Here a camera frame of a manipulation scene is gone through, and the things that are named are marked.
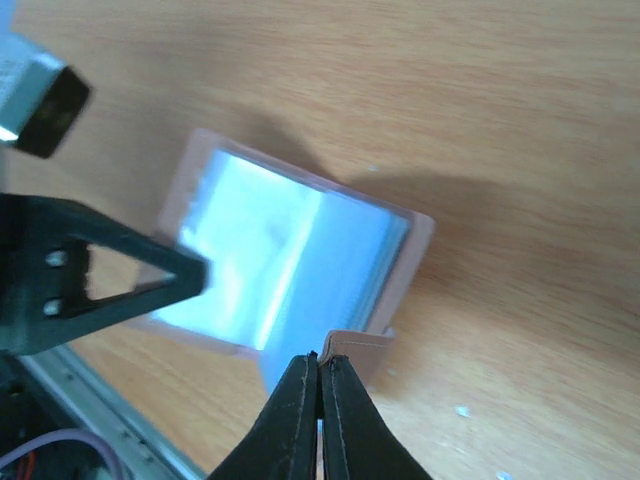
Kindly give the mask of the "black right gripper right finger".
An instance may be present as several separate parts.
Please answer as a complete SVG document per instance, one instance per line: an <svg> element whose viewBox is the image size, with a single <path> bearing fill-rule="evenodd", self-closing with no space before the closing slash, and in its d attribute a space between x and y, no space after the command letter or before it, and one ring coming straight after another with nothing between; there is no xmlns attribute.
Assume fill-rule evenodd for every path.
<svg viewBox="0 0 640 480"><path fill-rule="evenodd" d="M346 356L331 358L320 378L327 479L430 477L387 427Z"/></svg>

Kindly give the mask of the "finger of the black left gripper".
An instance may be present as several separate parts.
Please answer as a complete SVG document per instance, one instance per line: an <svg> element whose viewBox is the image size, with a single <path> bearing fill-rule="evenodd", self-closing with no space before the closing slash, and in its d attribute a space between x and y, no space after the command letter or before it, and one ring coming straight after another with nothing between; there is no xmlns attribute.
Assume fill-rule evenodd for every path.
<svg viewBox="0 0 640 480"><path fill-rule="evenodd" d="M1 196L1 351L30 355L199 294L205 263L78 202Z"/></svg>

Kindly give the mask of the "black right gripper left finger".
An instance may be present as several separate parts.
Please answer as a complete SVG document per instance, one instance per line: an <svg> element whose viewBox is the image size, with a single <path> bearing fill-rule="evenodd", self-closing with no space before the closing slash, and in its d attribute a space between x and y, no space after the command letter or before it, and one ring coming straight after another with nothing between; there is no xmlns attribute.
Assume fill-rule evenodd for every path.
<svg viewBox="0 0 640 480"><path fill-rule="evenodd" d="M318 437L317 354L289 363L254 425L211 479L314 479Z"/></svg>

